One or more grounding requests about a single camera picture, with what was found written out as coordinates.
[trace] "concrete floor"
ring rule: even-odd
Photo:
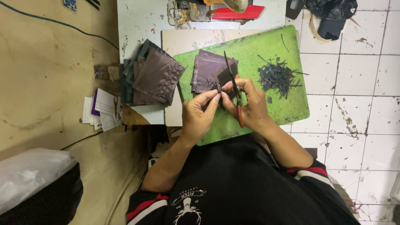
[[[118,46],[116,0],[102,1],[100,11],[79,1],[77,12],[61,1],[4,2]],[[94,134],[93,126],[79,123],[84,97],[104,85],[94,80],[93,65],[119,63],[119,51],[100,38],[1,5],[0,20],[0,160],[35,147],[61,149]],[[142,139],[140,130],[114,129],[70,148],[84,183],[71,224],[125,223],[127,197],[147,158]]]

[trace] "black bag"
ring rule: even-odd
[[[304,0],[304,3],[315,16],[337,21],[350,19],[358,7],[356,0]]]

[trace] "cutting board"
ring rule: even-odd
[[[280,57],[279,62],[285,61],[287,63],[286,66],[290,69],[297,69],[297,71],[302,72],[296,29],[293,25],[202,49],[219,55],[224,55],[224,51],[226,51],[228,57],[239,60],[238,70],[240,77],[251,78],[258,88],[262,87],[257,82],[260,79],[258,68],[266,64],[258,55],[265,60],[272,59],[274,64],[276,64],[276,58]],[[179,88],[184,101],[193,98],[190,81],[193,74],[194,60],[198,52],[199,50],[194,50],[174,56],[174,59],[183,67],[188,68],[179,80]],[[277,90],[270,89],[265,93],[266,97],[270,96],[272,98],[272,104],[267,103],[268,113],[278,125],[306,119],[310,116],[303,75],[294,75],[295,84],[300,80],[298,84],[303,86],[291,88],[287,99],[279,99],[280,94],[276,93]],[[215,113],[210,131],[197,145],[206,145],[251,132],[253,131],[247,127],[241,128],[239,123],[229,115],[228,111],[224,111],[222,107],[219,107]]]

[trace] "purple card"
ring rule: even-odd
[[[93,98],[93,106],[92,106],[91,114],[99,117],[100,112],[94,109],[96,107],[96,99],[97,99],[97,88],[96,88],[96,90],[94,90],[94,98]]]

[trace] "right hand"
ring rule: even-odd
[[[247,104],[241,107],[244,125],[258,133],[261,133],[272,124],[275,124],[272,118],[268,115],[265,93],[261,89],[256,88],[250,78],[238,78],[235,79],[235,82],[242,88],[247,98]],[[222,92],[221,97],[224,107],[230,112],[232,117],[237,120],[236,105],[225,93],[226,91],[232,90],[232,88],[232,81],[225,84],[222,87],[224,92]]]

